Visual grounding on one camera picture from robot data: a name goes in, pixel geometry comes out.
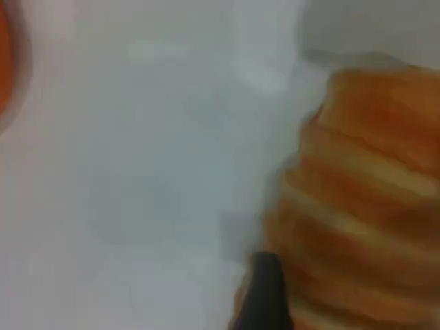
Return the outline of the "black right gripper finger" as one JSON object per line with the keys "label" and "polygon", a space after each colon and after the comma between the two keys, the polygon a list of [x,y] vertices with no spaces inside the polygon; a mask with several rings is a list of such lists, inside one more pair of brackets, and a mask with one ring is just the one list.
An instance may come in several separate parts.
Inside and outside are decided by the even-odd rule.
{"label": "black right gripper finger", "polygon": [[279,257],[271,252],[257,252],[252,257],[251,279],[238,316],[235,330],[287,330],[293,328],[289,316],[287,290]]}

